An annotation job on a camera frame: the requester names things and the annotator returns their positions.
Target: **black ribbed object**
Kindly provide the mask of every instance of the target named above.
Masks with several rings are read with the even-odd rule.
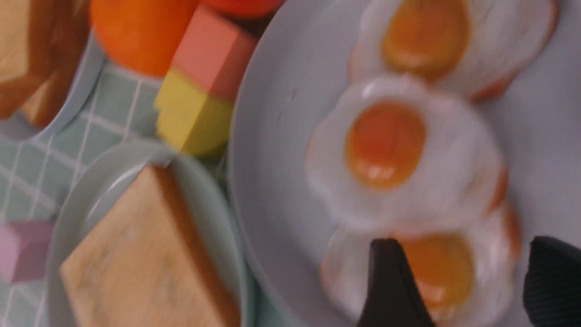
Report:
[[[522,297],[536,327],[581,326],[581,250],[553,237],[535,237]]]
[[[395,239],[371,242],[367,301],[357,327],[434,327]]]

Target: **egg white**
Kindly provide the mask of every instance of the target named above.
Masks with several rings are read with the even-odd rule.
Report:
[[[390,72],[381,44],[403,0],[373,0],[365,10],[350,58],[350,80]],[[554,0],[466,0],[472,34],[460,63],[436,87],[473,97],[536,59],[551,37],[558,10]]]
[[[364,185],[345,160],[354,120],[383,99],[411,105],[426,124],[415,172],[392,189]],[[431,91],[409,75],[382,75],[341,96],[315,128],[304,169],[312,193],[336,222],[359,232],[406,235],[456,228],[487,211],[504,159],[482,118],[464,100]]]
[[[474,289],[454,318],[439,322],[439,326],[492,326],[510,306],[516,259],[505,224],[507,214],[507,207],[502,206],[490,216],[458,230],[471,246]],[[367,296],[370,243],[387,236],[339,228],[321,262],[321,283],[328,298],[354,322],[359,319]]]

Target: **yellow wooden block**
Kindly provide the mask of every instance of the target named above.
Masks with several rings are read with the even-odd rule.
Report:
[[[221,155],[228,142],[234,104],[209,96],[172,68],[157,95],[157,135],[176,150],[197,157]]]

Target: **orange toy fruit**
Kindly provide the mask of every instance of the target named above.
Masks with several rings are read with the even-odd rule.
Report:
[[[260,18],[275,11],[285,0],[202,0],[202,3],[235,18]]]
[[[91,20],[112,61],[164,76],[200,0],[92,0]]]

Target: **checkered tablecloth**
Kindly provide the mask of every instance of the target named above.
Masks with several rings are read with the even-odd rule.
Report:
[[[55,219],[75,182],[101,153],[127,140],[154,138],[160,80],[107,63],[79,115],[57,135],[14,145],[0,140],[0,222]],[[205,162],[220,177],[223,162]],[[0,281],[0,327],[48,326],[44,282]],[[285,323],[260,298],[258,326]]]

